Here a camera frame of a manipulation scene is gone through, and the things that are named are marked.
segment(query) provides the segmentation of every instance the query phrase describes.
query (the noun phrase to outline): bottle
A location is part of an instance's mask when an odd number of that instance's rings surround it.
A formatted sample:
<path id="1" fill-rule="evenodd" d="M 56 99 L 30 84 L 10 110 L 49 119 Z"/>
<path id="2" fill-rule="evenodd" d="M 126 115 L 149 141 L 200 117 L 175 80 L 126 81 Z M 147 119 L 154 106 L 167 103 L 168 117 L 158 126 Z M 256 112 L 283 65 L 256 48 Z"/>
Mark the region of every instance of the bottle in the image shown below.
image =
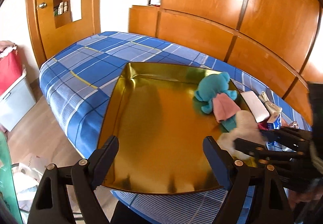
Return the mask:
<path id="1" fill-rule="evenodd" d="M 64 12 L 67 12 L 68 11 L 68 5 L 67 5 L 67 2 L 64 2 Z"/>
<path id="2" fill-rule="evenodd" d="M 64 7 L 64 2 L 61 2 L 59 4 L 59 15 L 61 15 L 63 13 L 63 7 Z"/>

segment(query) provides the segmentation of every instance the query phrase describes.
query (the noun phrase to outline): black clamp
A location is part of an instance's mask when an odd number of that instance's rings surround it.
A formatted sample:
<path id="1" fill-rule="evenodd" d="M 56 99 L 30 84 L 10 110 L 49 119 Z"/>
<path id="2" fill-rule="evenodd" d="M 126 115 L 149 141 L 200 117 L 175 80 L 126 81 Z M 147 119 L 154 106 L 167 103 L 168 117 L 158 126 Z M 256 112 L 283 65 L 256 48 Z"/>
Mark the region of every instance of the black clamp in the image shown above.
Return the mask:
<path id="1" fill-rule="evenodd" d="M 278 142 L 291 151 L 270 151 L 265 146 L 240 138 L 234 141 L 235 149 L 253 156 L 258 167 L 275 166 L 283 186 L 304 193 L 316 185 L 323 175 L 313 166 L 309 151 L 311 132 L 282 127 L 261 130 L 269 142 Z"/>
<path id="2" fill-rule="evenodd" d="M 89 159 L 74 166 L 58 168 L 50 164 L 39 183 L 28 217 L 28 224 L 75 223 L 66 185 L 73 185 L 86 223 L 109 224 L 94 190 L 101 185 L 119 150 L 119 141 L 111 136 Z"/>
<path id="3" fill-rule="evenodd" d="M 255 194 L 246 223 L 293 223 L 292 211 L 273 165 L 253 168 L 241 160 L 233 160 L 211 136 L 204 139 L 203 151 L 219 184 L 228 190 L 212 224 L 237 223 L 249 186 L 255 186 Z"/>

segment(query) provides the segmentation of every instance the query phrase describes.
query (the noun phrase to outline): gold tray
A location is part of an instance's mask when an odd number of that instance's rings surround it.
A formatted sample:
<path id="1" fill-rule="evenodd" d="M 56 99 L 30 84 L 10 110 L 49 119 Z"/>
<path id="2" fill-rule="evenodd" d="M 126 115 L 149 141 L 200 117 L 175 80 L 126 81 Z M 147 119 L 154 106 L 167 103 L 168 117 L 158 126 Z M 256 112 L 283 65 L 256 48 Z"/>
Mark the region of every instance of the gold tray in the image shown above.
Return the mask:
<path id="1" fill-rule="evenodd" d="M 202 141 L 224 127 L 194 97 L 209 69 L 163 63 L 128 63 L 113 90 L 98 148 L 110 135 L 119 152 L 103 185 L 145 194 L 182 194 L 220 188 Z M 230 90 L 237 90 L 230 81 Z M 235 101 L 249 110 L 238 93 Z"/>

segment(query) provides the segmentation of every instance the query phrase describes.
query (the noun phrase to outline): teal teddy bear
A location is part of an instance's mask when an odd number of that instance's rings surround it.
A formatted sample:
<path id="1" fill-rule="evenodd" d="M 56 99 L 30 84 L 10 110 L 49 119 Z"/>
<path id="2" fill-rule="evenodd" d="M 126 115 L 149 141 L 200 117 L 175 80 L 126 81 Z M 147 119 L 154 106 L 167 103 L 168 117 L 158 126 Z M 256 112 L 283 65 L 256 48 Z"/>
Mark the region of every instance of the teal teddy bear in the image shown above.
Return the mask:
<path id="1" fill-rule="evenodd" d="M 199 83 L 197 90 L 194 92 L 197 100 L 201 102 L 208 102 L 207 105 L 202 106 L 201 110 L 209 114 L 213 110 L 212 99 L 216 97 L 217 94 L 225 93 L 232 100 L 236 100 L 237 91 L 228 90 L 229 89 L 230 75 L 227 72 L 220 74 L 211 74 L 204 77 Z"/>

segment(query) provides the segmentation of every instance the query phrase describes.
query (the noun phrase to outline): blue plaid bedspread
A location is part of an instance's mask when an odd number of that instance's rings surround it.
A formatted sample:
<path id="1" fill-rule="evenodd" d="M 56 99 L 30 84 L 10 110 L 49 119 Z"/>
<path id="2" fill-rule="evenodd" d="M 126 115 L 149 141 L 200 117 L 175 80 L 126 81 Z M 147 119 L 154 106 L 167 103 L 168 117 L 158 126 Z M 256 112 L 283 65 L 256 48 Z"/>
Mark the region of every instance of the blue plaid bedspread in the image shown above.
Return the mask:
<path id="1" fill-rule="evenodd" d="M 124 65 L 129 61 L 184 64 L 226 71 L 238 89 L 253 90 L 256 94 L 265 91 L 271 102 L 283 108 L 282 117 L 288 123 L 297 121 L 301 129 L 310 130 L 299 113 L 265 84 L 238 68 L 160 39 L 104 32 L 72 44 L 40 69 L 43 95 L 67 138 L 85 158 L 96 149 L 109 99 Z M 211 223 L 226 194 L 223 189 L 182 196 L 113 193 L 152 223 L 167 224 Z M 251 199 L 247 197 L 246 209 L 249 202 Z"/>

